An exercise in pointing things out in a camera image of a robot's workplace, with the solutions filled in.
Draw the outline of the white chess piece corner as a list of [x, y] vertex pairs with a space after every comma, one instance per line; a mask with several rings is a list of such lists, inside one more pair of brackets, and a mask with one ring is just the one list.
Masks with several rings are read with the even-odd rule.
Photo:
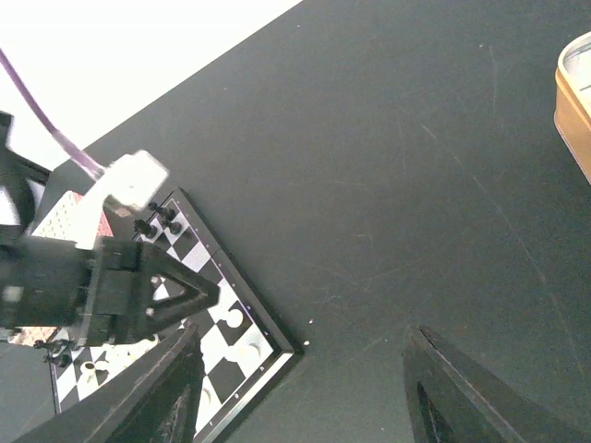
[[245, 321], [245, 315], [239, 308], [231, 308], [223, 315], [223, 321], [230, 329], [239, 329]]

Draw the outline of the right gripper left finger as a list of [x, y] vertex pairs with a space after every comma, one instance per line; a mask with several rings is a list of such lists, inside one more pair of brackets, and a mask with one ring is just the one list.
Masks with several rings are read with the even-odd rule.
[[18, 442], [191, 442], [204, 378], [198, 328], [185, 327], [105, 386]]

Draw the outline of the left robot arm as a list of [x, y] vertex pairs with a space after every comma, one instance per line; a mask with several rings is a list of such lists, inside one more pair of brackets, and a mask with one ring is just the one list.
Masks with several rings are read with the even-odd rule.
[[69, 330], [79, 347], [130, 344], [219, 301], [219, 286], [154, 244], [98, 234], [103, 208], [122, 217], [146, 209], [168, 177], [147, 151], [98, 174], [72, 211], [69, 240], [28, 233], [36, 206], [25, 164], [7, 146], [1, 115], [1, 187], [16, 212], [1, 226], [1, 328]]

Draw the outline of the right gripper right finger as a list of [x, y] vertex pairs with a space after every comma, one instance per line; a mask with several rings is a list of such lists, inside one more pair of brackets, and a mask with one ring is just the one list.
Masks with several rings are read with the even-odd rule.
[[415, 442], [548, 442], [545, 414], [441, 335], [405, 331], [404, 390]]

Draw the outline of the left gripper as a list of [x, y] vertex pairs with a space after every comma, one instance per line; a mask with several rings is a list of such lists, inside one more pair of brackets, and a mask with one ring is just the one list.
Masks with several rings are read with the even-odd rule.
[[[151, 279], [181, 288], [155, 300]], [[70, 327], [81, 347], [130, 344], [217, 305], [219, 286], [153, 244], [101, 237], [92, 250], [22, 237], [1, 247], [1, 326]]]

